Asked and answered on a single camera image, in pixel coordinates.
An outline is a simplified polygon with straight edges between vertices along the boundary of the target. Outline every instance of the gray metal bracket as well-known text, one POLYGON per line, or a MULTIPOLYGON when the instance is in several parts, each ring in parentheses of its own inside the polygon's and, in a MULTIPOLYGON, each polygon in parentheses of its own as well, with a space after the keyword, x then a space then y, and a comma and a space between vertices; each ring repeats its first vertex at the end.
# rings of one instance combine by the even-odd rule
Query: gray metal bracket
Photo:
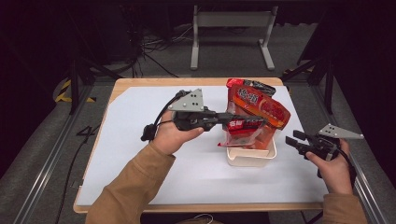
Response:
POLYGON ((197 89, 181 97, 178 101, 168 106, 172 111, 201 112, 204 111, 204 96, 202 89, 197 89))
POLYGON ((353 133, 337 126, 328 124, 319 131, 319 134, 333 138, 363 139, 361 133, 353 133))

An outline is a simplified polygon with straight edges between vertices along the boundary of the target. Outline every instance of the white bowl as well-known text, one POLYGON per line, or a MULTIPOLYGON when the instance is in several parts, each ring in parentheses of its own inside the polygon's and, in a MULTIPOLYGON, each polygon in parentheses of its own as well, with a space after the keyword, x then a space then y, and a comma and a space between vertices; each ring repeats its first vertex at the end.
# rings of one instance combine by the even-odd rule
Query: white bowl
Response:
POLYGON ((241 147, 227 147, 227 161, 232 166, 260 167, 276 157, 274 138, 267 149, 244 149, 241 147))

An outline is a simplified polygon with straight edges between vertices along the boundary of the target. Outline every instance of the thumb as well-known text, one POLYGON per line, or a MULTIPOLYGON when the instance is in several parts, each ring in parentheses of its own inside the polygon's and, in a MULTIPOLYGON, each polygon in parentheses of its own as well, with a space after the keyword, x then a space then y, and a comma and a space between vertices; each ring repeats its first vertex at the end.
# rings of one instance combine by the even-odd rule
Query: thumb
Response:
POLYGON ((187 132, 184 132, 183 135, 184 135, 185 141, 188 142, 188 141, 198 137, 203 132, 204 132, 203 128, 195 128, 195 129, 191 129, 187 132))
POLYGON ((315 155, 315 153, 307 151, 305 153, 305 156, 312 161, 312 163, 314 163, 319 169, 323 164, 323 159, 317 155, 315 155))

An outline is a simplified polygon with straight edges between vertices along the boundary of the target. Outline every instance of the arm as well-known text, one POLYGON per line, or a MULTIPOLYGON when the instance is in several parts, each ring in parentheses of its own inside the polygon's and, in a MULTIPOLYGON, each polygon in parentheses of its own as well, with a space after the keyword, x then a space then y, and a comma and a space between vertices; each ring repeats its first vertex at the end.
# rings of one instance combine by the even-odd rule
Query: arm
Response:
MULTIPOLYGON (((349 155, 348 143, 341 139, 341 149, 349 155)), ((367 223, 358 197, 353 195, 349 178, 347 161, 338 156, 332 161, 324 161, 312 152, 307 152, 306 157, 320 170, 330 194, 324 196, 323 223, 367 223)))
MULTIPOLYGON (((162 120, 170 120, 166 112, 162 120)), ((200 135, 202 128, 180 132, 173 122, 159 127, 156 137, 145 146, 93 203, 86 223, 140 223, 146 205, 155 197, 183 143, 200 135)))

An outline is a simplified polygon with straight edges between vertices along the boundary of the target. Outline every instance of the finger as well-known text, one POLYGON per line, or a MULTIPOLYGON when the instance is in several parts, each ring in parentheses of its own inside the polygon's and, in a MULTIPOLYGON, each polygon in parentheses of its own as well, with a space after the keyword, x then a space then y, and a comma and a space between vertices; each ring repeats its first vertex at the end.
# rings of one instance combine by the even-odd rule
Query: finger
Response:
POLYGON ((203 128, 195 128, 186 132, 182 132, 181 134, 183 134, 184 141, 187 142, 198 137, 203 132, 204 132, 203 128))
POLYGON ((320 170, 320 168, 325 164, 326 161, 324 161, 321 157, 315 155, 315 153, 313 152, 306 152, 305 156, 312 161, 312 163, 314 163, 320 170))
POLYGON ((341 138, 340 146, 341 146, 341 149, 349 156, 349 153, 350 153, 349 143, 346 140, 341 138))
POLYGON ((172 111, 166 110, 161 117, 161 121, 172 119, 172 111))

